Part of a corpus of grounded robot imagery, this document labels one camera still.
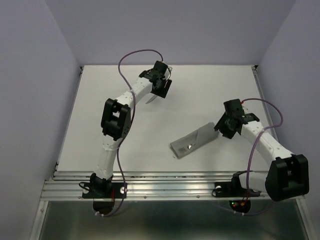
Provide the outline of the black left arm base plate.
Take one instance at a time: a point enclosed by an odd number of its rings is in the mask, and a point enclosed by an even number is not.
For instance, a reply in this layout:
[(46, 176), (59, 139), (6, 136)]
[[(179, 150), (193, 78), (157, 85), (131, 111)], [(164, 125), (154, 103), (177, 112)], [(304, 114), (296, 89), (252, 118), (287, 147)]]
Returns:
[(125, 199), (125, 184), (123, 182), (111, 182), (106, 189), (94, 189), (90, 182), (80, 182), (83, 199)]

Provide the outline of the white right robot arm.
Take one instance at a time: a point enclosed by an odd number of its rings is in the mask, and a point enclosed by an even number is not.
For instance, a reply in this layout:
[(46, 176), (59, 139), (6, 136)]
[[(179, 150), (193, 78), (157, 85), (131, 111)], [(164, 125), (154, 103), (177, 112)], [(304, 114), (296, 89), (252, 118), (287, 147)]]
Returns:
[[(215, 131), (228, 139), (239, 134), (251, 143), (252, 148), (247, 169), (234, 173), (230, 181), (215, 182), (213, 196), (249, 199), (265, 193), (273, 201), (279, 202), (308, 194), (310, 181), (307, 158), (282, 146), (268, 133), (268, 127), (264, 127), (240, 99), (226, 101), (223, 105), (224, 113), (215, 126)], [(255, 152), (267, 163), (267, 173), (251, 169)]]

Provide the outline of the pink handled knife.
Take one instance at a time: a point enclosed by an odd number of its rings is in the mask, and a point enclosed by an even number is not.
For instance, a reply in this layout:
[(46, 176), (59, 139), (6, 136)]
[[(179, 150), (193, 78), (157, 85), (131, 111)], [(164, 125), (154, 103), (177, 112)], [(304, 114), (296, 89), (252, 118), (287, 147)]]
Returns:
[(157, 95), (153, 95), (147, 102), (146, 104), (151, 103), (152, 101), (154, 101), (158, 96)]

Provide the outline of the grey cloth napkin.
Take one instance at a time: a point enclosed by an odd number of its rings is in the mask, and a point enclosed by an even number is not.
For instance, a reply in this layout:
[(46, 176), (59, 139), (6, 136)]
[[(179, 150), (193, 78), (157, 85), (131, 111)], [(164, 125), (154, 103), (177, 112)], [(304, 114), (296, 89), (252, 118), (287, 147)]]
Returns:
[[(219, 132), (214, 130), (215, 123), (209, 122), (195, 131), (171, 142), (169, 144), (170, 149), (174, 153), (174, 155), (178, 158), (184, 158), (185, 156), (191, 154), (192, 152), (196, 151), (197, 149), (205, 146), (206, 144), (214, 141), (219, 136)], [(192, 147), (187, 152), (179, 152), (178, 148), (187, 146), (189, 144), (195, 144), (194, 147)]]

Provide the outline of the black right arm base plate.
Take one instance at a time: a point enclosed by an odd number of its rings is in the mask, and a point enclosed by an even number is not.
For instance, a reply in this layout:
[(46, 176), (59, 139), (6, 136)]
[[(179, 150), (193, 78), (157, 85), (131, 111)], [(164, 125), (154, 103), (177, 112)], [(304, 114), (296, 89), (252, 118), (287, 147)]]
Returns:
[(243, 188), (240, 182), (240, 177), (246, 174), (246, 171), (238, 171), (232, 175), (229, 181), (218, 181), (214, 183), (214, 188), (212, 190), (212, 196), (217, 198), (249, 198), (249, 197), (259, 197), (260, 191), (253, 191), (252, 189), (247, 190)]

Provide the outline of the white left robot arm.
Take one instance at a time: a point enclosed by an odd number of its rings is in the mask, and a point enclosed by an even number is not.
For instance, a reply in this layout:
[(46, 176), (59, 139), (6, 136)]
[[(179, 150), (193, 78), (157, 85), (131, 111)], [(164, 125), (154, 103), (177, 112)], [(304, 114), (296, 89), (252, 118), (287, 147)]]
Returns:
[(156, 61), (153, 68), (144, 70), (128, 91), (115, 99), (107, 99), (102, 113), (102, 152), (96, 169), (90, 176), (90, 190), (100, 197), (111, 193), (114, 161), (122, 140), (128, 135), (134, 108), (146, 95), (165, 98), (169, 91), (172, 68)]

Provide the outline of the pink handled fork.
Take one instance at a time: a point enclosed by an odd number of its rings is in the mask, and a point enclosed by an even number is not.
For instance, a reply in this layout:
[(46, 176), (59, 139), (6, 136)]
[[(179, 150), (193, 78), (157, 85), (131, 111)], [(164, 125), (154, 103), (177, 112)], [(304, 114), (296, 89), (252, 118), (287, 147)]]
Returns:
[(187, 146), (182, 146), (180, 148), (178, 148), (178, 152), (179, 153), (185, 153), (187, 151), (189, 151), (192, 147), (194, 147), (196, 144), (188, 144)]

